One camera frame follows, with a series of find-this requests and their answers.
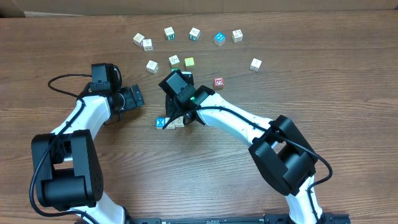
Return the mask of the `wooden letter A block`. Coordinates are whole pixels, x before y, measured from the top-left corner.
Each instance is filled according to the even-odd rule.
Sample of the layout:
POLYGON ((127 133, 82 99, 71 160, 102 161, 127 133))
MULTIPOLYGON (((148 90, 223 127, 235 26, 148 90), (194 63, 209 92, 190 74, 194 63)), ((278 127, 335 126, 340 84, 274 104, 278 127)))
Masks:
POLYGON ((176 128, 183 128, 184 125, 184 117, 180 116, 174 120, 174 125, 176 128))

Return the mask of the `plain wooden block front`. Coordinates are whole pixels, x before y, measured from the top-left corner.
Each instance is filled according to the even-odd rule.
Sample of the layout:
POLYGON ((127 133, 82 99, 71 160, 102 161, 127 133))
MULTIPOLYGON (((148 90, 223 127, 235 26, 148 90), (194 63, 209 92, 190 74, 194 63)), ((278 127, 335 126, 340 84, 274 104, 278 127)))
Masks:
MULTIPOLYGON (((165 119, 165 122, 168 123, 169 120, 170 120, 170 118, 166 118, 166 119, 165 119)), ((170 122, 170 123, 167 125, 166 128, 167 128, 167 129, 175 129, 175 123, 174 123, 173 121, 170 122)))

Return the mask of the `blue X block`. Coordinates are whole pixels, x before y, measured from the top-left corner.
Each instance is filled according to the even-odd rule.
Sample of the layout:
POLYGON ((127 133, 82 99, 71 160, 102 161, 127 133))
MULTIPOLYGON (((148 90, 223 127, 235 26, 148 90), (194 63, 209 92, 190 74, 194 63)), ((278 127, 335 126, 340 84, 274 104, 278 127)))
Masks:
POLYGON ((155 120, 155 126, 157 129, 162 129, 166 124, 166 118, 165 117, 158 117, 155 120))

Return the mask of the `wooden block yellow side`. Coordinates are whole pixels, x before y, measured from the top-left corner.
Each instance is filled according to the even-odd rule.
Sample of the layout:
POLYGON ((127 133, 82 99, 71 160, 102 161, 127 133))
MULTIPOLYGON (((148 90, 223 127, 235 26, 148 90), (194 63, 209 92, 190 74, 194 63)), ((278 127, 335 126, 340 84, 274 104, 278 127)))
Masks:
POLYGON ((172 68, 180 67, 180 60, 177 55, 173 55, 173 56, 169 57, 169 63, 172 68))

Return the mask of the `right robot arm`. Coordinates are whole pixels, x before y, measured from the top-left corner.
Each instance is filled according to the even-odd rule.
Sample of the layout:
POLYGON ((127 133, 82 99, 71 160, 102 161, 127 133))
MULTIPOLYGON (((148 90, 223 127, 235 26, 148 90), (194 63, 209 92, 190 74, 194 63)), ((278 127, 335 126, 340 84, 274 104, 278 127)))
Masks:
POLYGON ((219 128, 249 147, 263 179, 285 196, 291 222, 322 223, 323 211, 312 190, 318 158, 290 119, 248 113, 207 86, 195 88, 188 72, 174 70, 159 86, 171 102, 173 119, 186 116, 219 128))

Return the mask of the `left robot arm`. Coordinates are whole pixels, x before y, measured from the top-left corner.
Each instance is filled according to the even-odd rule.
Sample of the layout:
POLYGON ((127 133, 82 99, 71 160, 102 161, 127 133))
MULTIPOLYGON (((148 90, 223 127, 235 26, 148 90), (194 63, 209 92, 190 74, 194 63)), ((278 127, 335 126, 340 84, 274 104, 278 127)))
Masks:
POLYGON ((74 95, 76 105, 51 133, 31 142, 34 173, 29 200, 43 217, 78 215, 84 223, 133 223, 128 211, 104 191, 94 139, 108 120, 144 105, 138 85, 122 86, 112 63, 91 66, 91 81, 74 95))

